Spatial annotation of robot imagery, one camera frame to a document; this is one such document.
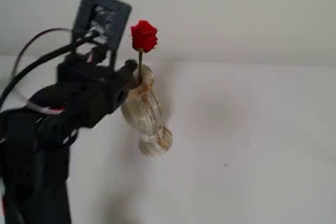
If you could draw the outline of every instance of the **black cable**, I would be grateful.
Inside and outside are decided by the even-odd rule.
[[[98,37],[100,34],[97,31],[92,31],[90,34],[87,34],[87,36],[81,40],[75,41],[74,44],[68,44],[66,46],[60,47],[46,55],[41,56],[33,63],[29,64],[26,68],[24,68],[20,73],[18,73],[7,85],[7,87],[4,89],[4,91],[1,94],[0,97],[0,111],[1,108],[7,98],[7,96],[10,94],[10,92],[14,89],[15,85],[17,85],[24,76],[26,76],[29,72],[37,68],[38,66],[42,65],[43,63],[46,63],[47,61],[50,61],[62,54],[65,54],[69,52],[73,46],[79,47],[80,45],[83,45],[89,41],[92,41],[94,38]]]
[[[53,31],[66,31],[68,33],[71,33],[71,29],[69,28],[62,28],[62,27],[55,27],[55,28],[51,28],[51,29],[47,29],[47,30],[44,30],[44,31],[41,31],[39,32],[37,35],[35,35],[32,39],[30,39],[30,41],[28,41],[28,43],[21,49],[20,53],[18,54],[18,56],[16,57],[16,60],[15,60],[15,63],[14,63],[14,66],[13,66],[13,69],[12,69],[12,74],[11,74],[11,78],[14,78],[15,75],[16,75],[16,71],[17,71],[17,68],[18,68],[18,65],[19,65],[19,62],[23,56],[23,54],[25,53],[25,51],[28,49],[28,47],[31,46],[31,44],[37,40],[39,37],[43,36],[43,35],[46,35],[50,32],[53,32]]]
[[[31,44],[34,43],[41,36],[46,35],[50,32],[54,32],[54,31],[66,31],[67,33],[71,34],[71,29],[63,28],[63,27],[55,27],[55,28],[47,29],[47,30],[41,31],[38,34],[36,34],[32,39],[29,40],[29,42],[21,49],[20,53],[17,55],[14,66],[13,66],[13,69],[12,69],[11,79],[13,79],[16,76],[16,72],[17,72],[19,63],[20,63],[25,51],[29,48],[29,46],[31,46]],[[33,103],[29,102],[28,98],[26,98],[24,95],[22,95],[17,89],[14,88],[13,91],[15,91],[14,95],[16,96],[16,98],[21,100],[22,102],[26,103],[26,106],[29,107],[30,109],[36,110],[36,111],[39,111],[39,112],[43,111],[45,109],[45,108],[41,108],[37,104],[33,104]]]

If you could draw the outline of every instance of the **white table surface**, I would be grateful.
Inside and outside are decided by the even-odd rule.
[[[2,85],[13,61],[0,57]],[[145,157],[120,110],[81,131],[68,180],[74,224],[336,223],[335,69],[147,63],[173,146]],[[30,74],[23,92],[51,83],[54,66]]]

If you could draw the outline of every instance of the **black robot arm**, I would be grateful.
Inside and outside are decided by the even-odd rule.
[[[135,61],[127,60],[114,70],[130,10],[115,0],[82,0],[71,43],[39,58],[39,63],[20,72],[4,90],[0,106],[29,71],[68,53],[57,67],[57,82],[29,99],[57,113],[46,114],[28,106],[0,113],[0,176],[5,186],[6,224],[71,223],[66,187],[69,148],[79,129],[92,128],[113,113],[134,83]],[[97,46],[90,54],[77,53],[77,47],[87,42]],[[108,51],[110,65],[97,66]]]

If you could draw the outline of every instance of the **red rose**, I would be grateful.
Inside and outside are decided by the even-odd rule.
[[[158,43],[157,29],[146,20],[140,20],[136,26],[131,26],[132,47],[139,52],[149,52]]]

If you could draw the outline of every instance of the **wire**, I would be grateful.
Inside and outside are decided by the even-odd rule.
[[[51,28],[51,29],[47,29],[47,30],[44,30],[44,31],[41,31],[39,32],[37,35],[35,35],[20,51],[20,53],[18,54],[18,56],[16,57],[16,60],[15,60],[15,63],[14,63],[14,66],[13,66],[13,69],[12,69],[12,74],[11,74],[11,79],[13,80],[14,77],[16,76],[16,72],[17,72],[17,69],[18,69],[18,66],[19,66],[19,63],[25,53],[25,51],[28,49],[28,47],[35,41],[37,40],[38,38],[40,38],[41,36],[43,35],[46,35],[48,33],[51,33],[53,31],[66,31],[68,33],[71,34],[71,29],[68,29],[68,28],[62,28],[62,27],[55,27],[55,28]],[[18,89],[13,89],[13,93],[15,95],[15,97],[19,100],[21,100],[22,102],[26,103],[26,106],[32,110],[35,110],[35,111],[38,111],[38,112],[41,112],[41,113],[44,113],[44,114],[59,114],[62,112],[62,110],[52,110],[50,108],[44,108],[44,107],[41,107],[37,104],[34,104],[32,102],[29,101],[28,98],[26,98],[24,95],[22,95]]]
[[[43,63],[50,61],[66,52],[71,51],[73,48],[77,48],[80,45],[83,45],[89,41],[92,41],[94,38],[98,37],[100,34],[97,31],[90,31],[85,35],[85,37],[81,40],[76,40],[72,44],[68,44],[66,46],[60,47],[46,55],[41,56],[33,63],[29,64],[26,68],[24,68],[20,73],[18,73],[7,85],[0,96],[0,110],[10,92],[14,89],[15,85],[17,85],[24,76],[26,76],[29,72],[42,65]]]

